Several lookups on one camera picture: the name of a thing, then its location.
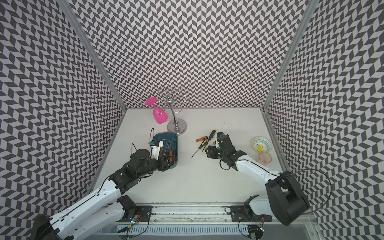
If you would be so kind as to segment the black yellow phillips screwdriver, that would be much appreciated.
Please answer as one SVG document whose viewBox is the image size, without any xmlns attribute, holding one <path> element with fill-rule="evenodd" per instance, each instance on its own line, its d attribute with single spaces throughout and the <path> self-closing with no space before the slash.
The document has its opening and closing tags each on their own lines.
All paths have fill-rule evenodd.
<svg viewBox="0 0 384 240">
<path fill-rule="evenodd" d="M 194 155 L 195 155 L 199 150 L 201 150 L 202 148 L 204 148 L 204 147 L 207 145 L 208 142 L 209 142 L 208 139 L 203 140 L 202 143 L 200 144 L 200 146 L 198 147 L 198 149 L 197 149 L 197 150 L 194 152 L 194 154 L 192 155 L 192 158 L 194 157 Z"/>
</svg>

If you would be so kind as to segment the orange black large screwdriver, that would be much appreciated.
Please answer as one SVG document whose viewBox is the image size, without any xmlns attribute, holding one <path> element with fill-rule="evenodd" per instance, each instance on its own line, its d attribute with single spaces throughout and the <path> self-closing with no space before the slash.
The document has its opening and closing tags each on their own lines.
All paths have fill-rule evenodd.
<svg viewBox="0 0 384 240">
<path fill-rule="evenodd" d="M 169 151 L 168 161 L 170 165 L 173 163 L 173 160 L 174 160 L 173 156 L 174 156 L 173 151 Z"/>
</svg>

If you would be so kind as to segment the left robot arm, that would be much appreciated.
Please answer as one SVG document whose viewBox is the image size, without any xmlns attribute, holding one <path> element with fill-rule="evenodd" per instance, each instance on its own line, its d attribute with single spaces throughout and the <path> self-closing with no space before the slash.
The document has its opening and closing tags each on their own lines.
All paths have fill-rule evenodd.
<svg viewBox="0 0 384 240">
<path fill-rule="evenodd" d="M 141 179 L 155 171 L 167 171 L 175 156 L 153 159 L 146 149 L 139 149 L 130 161 L 108 176 L 100 187 L 67 209 L 48 217 L 38 216 L 31 240 L 83 240 L 97 230 L 120 220 L 131 221 L 138 214 L 136 203 L 126 194 Z"/>
</svg>

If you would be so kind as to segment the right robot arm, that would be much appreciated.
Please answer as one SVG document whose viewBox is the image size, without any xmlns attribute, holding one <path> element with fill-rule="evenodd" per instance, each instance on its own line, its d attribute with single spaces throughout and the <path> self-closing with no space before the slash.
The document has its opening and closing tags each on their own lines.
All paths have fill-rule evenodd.
<svg viewBox="0 0 384 240">
<path fill-rule="evenodd" d="M 216 142 L 215 146 L 205 149 L 208 158 L 222 161 L 266 188 L 267 200 L 258 199 L 258 195 L 254 195 L 244 202 L 244 212 L 248 219 L 262 215 L 274 216 L 284 226 L 289 226 L 310 208 L 308 197 L 293 173 L 279 173 L 269 169 L 245 152 L 236 150 L 229 135 L 221 134 Z"/>
</svg>

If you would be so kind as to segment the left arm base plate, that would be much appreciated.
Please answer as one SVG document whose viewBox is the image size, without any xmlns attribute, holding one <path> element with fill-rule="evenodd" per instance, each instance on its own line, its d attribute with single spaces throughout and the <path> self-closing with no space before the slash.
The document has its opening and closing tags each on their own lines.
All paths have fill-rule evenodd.
<svg viewBox="0 0 384 240">
<path fill-rule="evenodd" d="M 137 206 L 134 209 L 130 209 L 128 213 L 125 213 L 123 218 L 119 222 L 123 223 L 135 223 L 139 222 L 149 222 L 152 216 L 153 206 L 144 205 Z"/>
</svg>

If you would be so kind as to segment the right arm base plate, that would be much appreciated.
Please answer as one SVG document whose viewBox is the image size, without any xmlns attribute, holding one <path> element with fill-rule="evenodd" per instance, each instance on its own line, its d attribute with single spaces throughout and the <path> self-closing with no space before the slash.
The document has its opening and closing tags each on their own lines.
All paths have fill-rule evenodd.
<svg viewBox="0 0 384 240">
<path fill-rule="evenodd" d="M 240 220 L 248 222 L 272 222 L 273 218 L 269 215 L 256 215 L 253 211 L 245 206 L 230 206 L 226 213 L 230 215 L 232 222 L 237 223 Z"/>
</svg>

